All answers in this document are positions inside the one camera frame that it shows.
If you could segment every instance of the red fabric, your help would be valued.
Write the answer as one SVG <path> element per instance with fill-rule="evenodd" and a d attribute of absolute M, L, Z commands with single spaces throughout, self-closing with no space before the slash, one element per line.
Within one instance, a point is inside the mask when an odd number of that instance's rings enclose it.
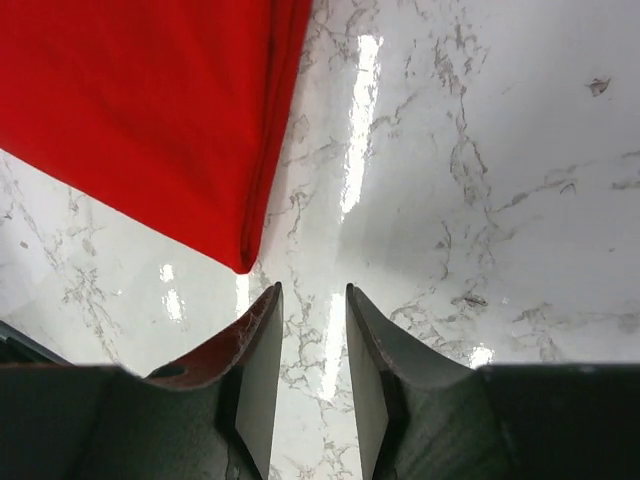
<path fill-rule="evenodd" d="M 1 0 L 0 147 L 245 273 L 309 10 Z"/>

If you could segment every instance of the marble surface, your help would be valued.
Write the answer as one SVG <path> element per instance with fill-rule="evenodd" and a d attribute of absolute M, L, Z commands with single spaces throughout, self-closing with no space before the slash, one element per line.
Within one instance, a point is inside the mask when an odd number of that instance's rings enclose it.
<path fill-rule="evenodd" d="M 638 361 L 638 14 L 318 0 L 253 272 L 1 153 L 1 318 L 146 374 L 282 281 L 273 479 L 361 478 L 347 282 L 472 367 Z"/>

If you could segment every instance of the glossy floor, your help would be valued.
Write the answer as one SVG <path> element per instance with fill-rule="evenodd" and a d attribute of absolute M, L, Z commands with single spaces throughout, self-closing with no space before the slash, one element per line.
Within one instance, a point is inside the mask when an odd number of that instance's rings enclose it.
<path fill-rule="evenodd" d="M 250 275 L 2 154 L 0 314 L 145 374 L 282 281 L 275 479 L 361 478 L 347 282 L 466 365 L 637 361 L 638 14 L 317 1 Z"/>

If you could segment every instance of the red cloth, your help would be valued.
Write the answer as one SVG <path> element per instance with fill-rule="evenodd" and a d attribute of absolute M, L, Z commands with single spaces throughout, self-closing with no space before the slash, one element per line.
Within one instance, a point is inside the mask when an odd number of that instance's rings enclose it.
<path fill-rule="evenodd" d="M 245 273 L 310 3 L 0 0 L 0 147 Z"/>

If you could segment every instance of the white marble floor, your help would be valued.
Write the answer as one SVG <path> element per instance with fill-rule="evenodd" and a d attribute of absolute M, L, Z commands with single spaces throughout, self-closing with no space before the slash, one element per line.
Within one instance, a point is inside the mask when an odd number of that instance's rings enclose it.
<path fill-rule="evenodd" d="M 146 374 L 282 281 L 274 479 L 361 478 L 347 282 L 467 365 L 638 361 L 639 14 L 319 0 L 250 275 L 2 153 L 0 316 Z"/>

